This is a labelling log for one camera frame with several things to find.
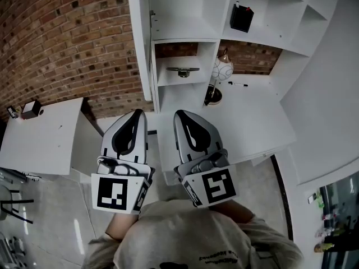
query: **person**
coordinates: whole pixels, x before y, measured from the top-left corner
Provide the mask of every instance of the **person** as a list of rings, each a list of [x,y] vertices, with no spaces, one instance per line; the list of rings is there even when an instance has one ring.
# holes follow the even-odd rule
[[[235,201],[195,208],[158,201],[140,214],[115,214],[88,246],[82,269],[297,268],[294,242]]]
[[[345,231],[339,235],[326,236],[323,243],[314,246],[314,252],[346,252],[359,249],[359,217],[353,229],[350,229],[351,216],[347,217],[348,224],[344,226]]]

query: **chair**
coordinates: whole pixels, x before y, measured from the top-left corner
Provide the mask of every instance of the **chair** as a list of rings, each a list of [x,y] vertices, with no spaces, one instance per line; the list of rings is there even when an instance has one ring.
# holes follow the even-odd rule
[[[18,215],[19,211],[13,208],[12,205],[22,204],[22,203],[33,203],[34,200],[12,200],[13,193],[20,193],[20,191],[12,191],[3,185],[0,185],[0,220],[4,220],[6,216],[9,214],[22,221],[26,221],[30,224],[33,224],[32,221]]]

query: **gray floor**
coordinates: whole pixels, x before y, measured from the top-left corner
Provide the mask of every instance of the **gray floor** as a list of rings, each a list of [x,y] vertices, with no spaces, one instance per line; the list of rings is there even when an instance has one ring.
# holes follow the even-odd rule
[[[145,203],[171,196],[184,196],[181,185],[166,187],[160,170],[156,135],[149,137],[148,163],[156,167],[154,183]],[[240,196],[237,202],[247,206],[266,222],[287,235],[283,202],[270,160],[253,167],[250,161],[237,166],[240,177]],[[79,177],[53,177],[52,181],[30,182],[21,189],[22,198],[35,203],[19,207],[20,214],[34,220],[34,224],[8,216],[0,222],[5,236],[23,238],[30,268],[78,269],[84,259],[87,243],[102,235],[112,214],[92,209],[91,185],[81,184]]]

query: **black object on shelf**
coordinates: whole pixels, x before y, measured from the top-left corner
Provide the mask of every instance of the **black object on shelf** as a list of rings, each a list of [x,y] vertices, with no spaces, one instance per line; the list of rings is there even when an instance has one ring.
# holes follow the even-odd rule
[[[217,105],[222,100],[222,93],[217,88],[214,88],[213,85],[209,85],[207,88],[206,97],[204,99],[205,105]]]
[[[254,12],[250,7],[240,6],[238,2],[233,5],[231,15],[231,28],[248,33]]]
[[[24,106],[21,117],[23,119],[36,118],[39,115],[41,104],[38,100],[27,103]]]

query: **white desk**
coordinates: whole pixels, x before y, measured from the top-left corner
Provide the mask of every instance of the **white desk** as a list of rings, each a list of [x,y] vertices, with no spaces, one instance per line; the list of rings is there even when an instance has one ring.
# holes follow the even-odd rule
[[[69,175],[70,168],[96,171],[101,135],[81,112],[83,98],[43,106],[44,113],[18,123],[9,119],[0,167],[39,174]]]

